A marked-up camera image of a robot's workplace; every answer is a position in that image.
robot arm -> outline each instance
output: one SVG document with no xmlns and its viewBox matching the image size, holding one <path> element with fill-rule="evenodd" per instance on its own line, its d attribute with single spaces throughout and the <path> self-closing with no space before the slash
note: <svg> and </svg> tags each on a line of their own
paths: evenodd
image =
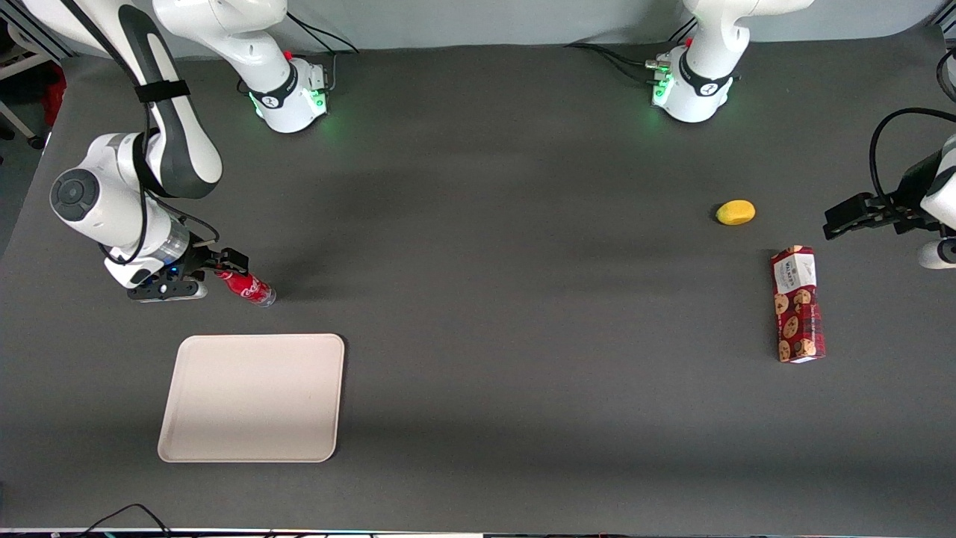
<svg viewBox="0 0 956 538">
<path fill-rule="evenodd" d="M 814 0 L 684 0 L 697 18 L 693 45 L 680 45 L 646 63 L 657 71 L 658 89 L 651 103 L 688 123 L 708 120 L 727 101 L 730 74 L 750 44 L 741 17 L 799 11 Z M 671 65 L 678 69 L 671 73 Z"/>
<path fill-rule="evenodd" d="M 123 0 L 26 3 L 51 28 L 116 59 L 158 127 L 155 133 L 97 137 L 83 161 L 60 174 L 50 192 L 60 219 L 98 242 L 107 270 L 134 290 L 187 258 L 198 241 L 147 191 L 188 198 L 209 194 L 222 175 L 219 153 L 149 15 Z M 205 294 L 198 282 L 190 291 L 195 297 Z"/>
<path fill-rule="evenodd" d="M 325 72 L 287 57 L 263 32 L 286 16 L 286 0 L 153 0 L 167 30 L 222 56 L 250 89 L 256 113 L 280 133 L 326 112 Z"/>
<path fill-rule="evenodd" d="M 929 241 L 920 248 L 917 253 L 920 265 L 927 269 L 956 268 L 954 176 L 956 135 L 949 137 L 943 149 L 910 167 L 895 191 L 876 195 L 861 192 L 827 210 L 823 233 L 829 240 L 854 230 L 890 224 L 897 234 L 928 230 L 938 233 L 941 239 Z"/>
<path fill-rule="evenodd" d="M 140 87 L 181 80 L 152 18 L 128 1 L 26 0 L 26 4 L 54 30 L 118 56 L 116 60 Z M 77 10 L 86 20 L 77 18 Z M 155 101 L 150 114 L 160 131 L 150 137 L 146 154 L 136 156 L 145 159 L 155 176 L 155 180 L 143 178 L 146 185 L 160 195 L 202 198 L 209 194 L 222 175 L 222 161 L 189 95 Z"/>
</svg>

gray wall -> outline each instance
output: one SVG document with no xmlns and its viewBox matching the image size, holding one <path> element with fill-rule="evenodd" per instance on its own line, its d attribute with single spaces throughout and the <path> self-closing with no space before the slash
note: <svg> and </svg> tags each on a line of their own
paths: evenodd
<svg viewBox="0 0 956 538">
<path fill-rule="evenodd" d="M 148 0 L 135 0 L 144 7 Z M 919 24 L 945 0 L 816 0 L 808 9 L 748 20 L 756 41 L 877 37 Z M 482 44 L 662 41 L 688 18 L 678 0 L 290 0 L 299 18 L 361 49 Z M 271 30 L 298 52 L 319 46 L 290 20 Z M 169 37 L 178 57 L 210 56 Z"/>
</svg>

gray table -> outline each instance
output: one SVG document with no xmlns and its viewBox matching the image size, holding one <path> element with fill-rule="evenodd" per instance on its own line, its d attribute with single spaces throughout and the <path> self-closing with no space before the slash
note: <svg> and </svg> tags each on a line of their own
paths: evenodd
<svg viewBox="0 0 956 538">
<path fill-rule="evenodd" d="M 275 284 L 265 310 L 215 286 L 131 303 L 57 221 L 56 175 L 141 128 L 118 69 L 68 64 L 0 267 L 2 524 L 141 502 L 174 527 L 952 535 L 956 274 L 917 265 L 930 235 L 820 232 L 869 188 L 883 115 L 952 108 L 942 51 L 938 31 L 757 44 L 700 125 L 584 51 L 344 56 L 332 114 L 291 136 L 226 64 L 184 63 L 225 177 L 179 205 Z M 899 120 L 887 181 L 951 130 Z M 712 222 L 735 197 L 757 219 Z M 768 265 L 794 243 L 817 249 L 830 351 L 801 366 L 775 360 Z M 348 340 L 337 454 L 161 462 L 179 343 L 272 332 Z"/>
</svg>

coca-cola bottle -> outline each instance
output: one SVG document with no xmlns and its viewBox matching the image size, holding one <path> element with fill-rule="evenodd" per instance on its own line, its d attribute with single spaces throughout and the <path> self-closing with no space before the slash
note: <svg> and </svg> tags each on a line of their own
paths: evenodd
<svg viewBox="0 0 956 538">
<path fill-rule="evenodd" d="M 246 301 L 262 307 L 272 306 L 272 303 L 275 303 L 275 290 L 256 278 L 254 274 L 242 275 L 232 271 L 216 271 L 215 273 L 226 283 L 232 293 Z"/>
</svg>

plastic tray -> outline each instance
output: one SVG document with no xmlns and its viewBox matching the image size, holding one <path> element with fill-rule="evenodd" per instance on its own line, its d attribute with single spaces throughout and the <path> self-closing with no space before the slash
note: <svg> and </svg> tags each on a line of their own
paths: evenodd
<svg viewBox="0 0 956 538">
<path fill-rule="evenodd" d="M 336 450 L 345 345 L 335 334 L 191 336 L 157 452 L 168 462 L 319 462 Z"/>
</svg>

